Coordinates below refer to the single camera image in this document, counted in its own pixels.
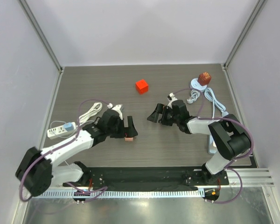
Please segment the orange-red cube socket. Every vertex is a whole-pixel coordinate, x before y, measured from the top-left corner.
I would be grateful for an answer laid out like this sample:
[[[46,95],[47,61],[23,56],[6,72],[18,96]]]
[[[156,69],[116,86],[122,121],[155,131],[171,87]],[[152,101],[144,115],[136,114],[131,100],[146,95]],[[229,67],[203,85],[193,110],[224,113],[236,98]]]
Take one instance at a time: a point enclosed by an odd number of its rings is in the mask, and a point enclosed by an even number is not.
[[[149,85],[144,79],[142,79],[142,80],[139,80],[135,83],[135,88],[136,88],[137,92],[140,95],[142,95],[142,94],[148,92]]]

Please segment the pink plug adapter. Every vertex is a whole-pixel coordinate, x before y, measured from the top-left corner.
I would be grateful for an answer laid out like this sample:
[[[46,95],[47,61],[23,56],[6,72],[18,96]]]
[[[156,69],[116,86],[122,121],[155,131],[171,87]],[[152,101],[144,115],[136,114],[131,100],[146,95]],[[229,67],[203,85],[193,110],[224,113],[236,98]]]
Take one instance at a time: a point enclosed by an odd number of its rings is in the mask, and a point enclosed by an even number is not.
[[[125,141],[133,142],[134,140],[136,140],[136,137],[125,137]]]

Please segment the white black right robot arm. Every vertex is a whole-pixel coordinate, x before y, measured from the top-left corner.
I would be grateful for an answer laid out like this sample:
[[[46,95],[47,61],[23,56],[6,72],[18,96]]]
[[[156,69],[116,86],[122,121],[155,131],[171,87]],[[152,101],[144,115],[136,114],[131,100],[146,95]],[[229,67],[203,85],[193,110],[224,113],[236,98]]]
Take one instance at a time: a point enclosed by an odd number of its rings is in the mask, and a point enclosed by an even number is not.
[[[212,136],[217,152],[201,167],[201,179],[208,185],[213,184],[237,156],[253,146],[250,134],[233,114],[213,119],[199,118],[190,115],[182,100],[169,105],[157,104],[147,120],[165,126],[176,124],[186,134]]]

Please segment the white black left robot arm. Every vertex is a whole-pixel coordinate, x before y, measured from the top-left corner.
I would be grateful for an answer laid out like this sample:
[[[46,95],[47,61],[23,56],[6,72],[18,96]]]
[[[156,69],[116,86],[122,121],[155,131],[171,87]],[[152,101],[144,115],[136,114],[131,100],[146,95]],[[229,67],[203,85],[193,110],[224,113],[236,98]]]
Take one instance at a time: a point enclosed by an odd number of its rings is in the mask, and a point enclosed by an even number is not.
[[[77,134],[50,147],[32,147],[25,153],[15,176],[21,182],[20,190],[26,189],[31,197],[44,193],[49,187],[74,183],[85,186],[91,179],[91,171],[82,162],[61,165],[70,157],[90,149],[106,140],[134,138],[138,135],[132,116],[124,125],[122,112],[112,108],[106,110],[97,121],[83,124]]]

